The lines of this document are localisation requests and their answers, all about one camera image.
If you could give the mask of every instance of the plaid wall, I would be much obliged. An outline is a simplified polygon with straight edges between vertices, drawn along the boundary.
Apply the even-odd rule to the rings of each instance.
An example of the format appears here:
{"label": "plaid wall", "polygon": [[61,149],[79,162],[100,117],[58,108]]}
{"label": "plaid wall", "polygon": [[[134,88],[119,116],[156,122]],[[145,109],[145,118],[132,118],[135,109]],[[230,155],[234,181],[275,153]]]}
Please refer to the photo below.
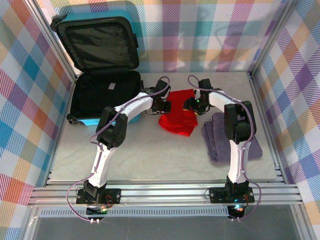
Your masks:
{"label": "plaid wall", "polygon": [[127,11],[141,73],[249,71],[286,0],[37,0],[55,15]]}
{"label": "plaid wall", "polygon": [[258,73],[281,160],[320,239],[320,0],[300,0]]}
{"label": "plaid wall", "polygon": [[45,177],[71,81],[23,0],[0,6],[0,240],[15,240]]}

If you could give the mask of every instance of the gray towel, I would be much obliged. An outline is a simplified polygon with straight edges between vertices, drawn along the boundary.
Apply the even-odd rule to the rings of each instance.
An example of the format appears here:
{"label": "gray towel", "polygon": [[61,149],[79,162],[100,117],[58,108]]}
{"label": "gray towel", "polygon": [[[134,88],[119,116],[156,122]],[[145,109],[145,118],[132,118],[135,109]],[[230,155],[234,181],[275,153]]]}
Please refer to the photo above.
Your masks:
{"label": "gray towel", "polygon": [[218,155],[215,147],[214,140],[214,123],[212,121],[206,121],[204,126],[201,128],[202,136],[207,146],[208,155],[210,156],[210,160],[213,162],[218,162]]}
{"label": "gray towel", "polygon": [[[221,112],[214,113],[212,121],[205,122],[202,130],[211,162],[230,162],[230,142],[225,134],[225,119]],[[263,152],[255,136],[251,141],[248,160],[258,159]]]}

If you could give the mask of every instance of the table surface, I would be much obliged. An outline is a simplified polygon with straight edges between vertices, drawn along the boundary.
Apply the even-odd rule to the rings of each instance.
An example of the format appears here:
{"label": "table surface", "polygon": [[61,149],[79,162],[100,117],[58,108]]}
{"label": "table surface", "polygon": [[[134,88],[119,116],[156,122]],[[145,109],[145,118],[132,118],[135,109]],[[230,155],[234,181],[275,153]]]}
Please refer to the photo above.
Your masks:
{"label": "table surface", "polygon": [[[257,105],[245,72],[194,73],[199,79],[209,78],[214,88],[239,100],[252,102],[257,126],[256,138],[263,156],[248,162],[247,175],[255,180],[276,178],[273,156],[263,129]],[[189,73],[142,73],[145,87],[154,86],[158,78],[168,76],[171,91],[190,89]],[[230,163],[211,163],[201,134],[204,122],[210,121],[215,107],[197,116],[198,126],[190,137],[165,131],[158,124],[159,116],[142,114],[136,123],[127,126],[126,138],[114,153],[108,180],[225,180]],[[75,181],[90,175],[97,147],[89,143],[97,126],[70,125],[64,122],[62,136],[55,152],[51,181]]]}

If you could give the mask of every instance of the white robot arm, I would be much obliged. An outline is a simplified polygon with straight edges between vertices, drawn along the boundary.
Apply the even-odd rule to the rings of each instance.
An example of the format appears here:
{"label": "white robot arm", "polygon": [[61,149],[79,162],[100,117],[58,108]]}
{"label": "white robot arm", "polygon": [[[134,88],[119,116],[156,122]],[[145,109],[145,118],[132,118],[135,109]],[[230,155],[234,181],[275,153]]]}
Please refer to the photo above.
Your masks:
{"label": "white robot arm", "polygon": [[[138,99],[140,98],[140,100],[137,100],[131,103],[121,112],[122,114],[127,116],[127,122],[130,122],[130,120],[133,119],[138,114],[152,108],[153,98],[152,97],[141,98],[144,96],[148,96],[148,94],[144,92],[139,93],[137,98]],[[123,106],[124,104],[121,106],[117,106],[114,108],[114,110],[119,112],[119,110]],[[100,143],[100,145],[102,146],[103,150],[102,150],[99,166],[95,171],[95,168],[97,166],[98,159],[100,156],[100,152],[101,152],[100,147],[97,147],[97,153],[96,153],[94,164],[91,171],[91,173],[94,175],[88,180],[89,183],[95,186],[96,188],[101,188],[107,183],[107,173],[108,173],[110,159],[112,158],[113,154],[117,150],[117,147],[112,147],[111,149],[108,149],[108,147],[105,144]]]}
{"label": "white robot arm", "polygon": [[[155,89],[163,89],[166,85],[155,87]],[[252,128],[249,123],[249,117],[244,111],[243,106],[249,111],[253,120],[253,131],[256,132],[256,124],[252,110],[252,104],[249,101],[239,101],[226,97],[227,95],[221,89],[213,89],[209,79],[203,79],[198,82],[200,90],[200,98],[190,98],[184,105],[183,109],[193,110],[196,114],[202,115],[207,112],[207,108],[217,107],[224,112],[225,133],[230,142],[230,169],[226,178],[224,188],[210,188],[211,203],[252,203],[254,202],[252,188],[249,187],[249,182],[246,177],[246,167],[248,161],[248,152],[250,142],[248,139],[251,136]],[[170,103],[164,102],[161,96],[151,97],[148,94],[152,93],[150,89],[146,92],[141,92],[137,101],[131,104],[124,104],[115,108],[106,107],[99,121],[97,132],[106,126],[119,110],[123,110],[107,129],[102,131],[97,136],[97,141],[100,144],[97,148],[96,158],[92,167],[92,176],[84,182],[83,191],[80,195],[83,197],[77,198],[77,204],[98,203],[106,204],[106,196],[111,196],[113,203],[115,200],[120,201],[121,189],[106,189],[107,173],[110,159],[125,139],[127,122],[148,109],[154,112],[164,113],[170,111]]]}
{"label": "white robot arm", "polygon": [[205,114],[210,107],[217,107],[224,112],[224,131],[231,149],[230,169],[225,187],[210,188],[210,201],[253,203],[253,191],[246,176],[250,139],[257,131],[252,104],[249,101],[231,98],[219,88],[213,89],[209,79],[198,81],[197,88],[200,90],[200,97],[189,98],[183,108],[191,109],[198,115]]}
{"label": "white robot arm", "polygon": [[110,196],[114,204],[120,200],[120,189],[106,189],[110,160],[124,142],[130,120],[149,109],[157,114],[170,112],[171,103],[164,99],[170,91],[169,84],[160,79],[155,87],[143,89],[133,100],[103,110],[96,129],[97,153],[91,176],[83,183],[83,189],[77,191],[77,204],[107,204],[106,196]]}

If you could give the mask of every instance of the red fabric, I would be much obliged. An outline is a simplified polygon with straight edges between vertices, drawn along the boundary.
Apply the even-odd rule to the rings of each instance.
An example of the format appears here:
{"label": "red fabric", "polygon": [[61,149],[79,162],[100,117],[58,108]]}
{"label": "red fabric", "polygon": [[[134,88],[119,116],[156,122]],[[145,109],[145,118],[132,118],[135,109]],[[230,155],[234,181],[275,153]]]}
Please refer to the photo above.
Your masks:
{"label": "red fabric", "polygon": [[197,117],[192,110],[186,111],[182,107],[191,97],[195,97],[192,89],[170,92],[167,101],[171,101],[171,111],[160,117],[159,125],[171,133],[189,137],[198,126]]}

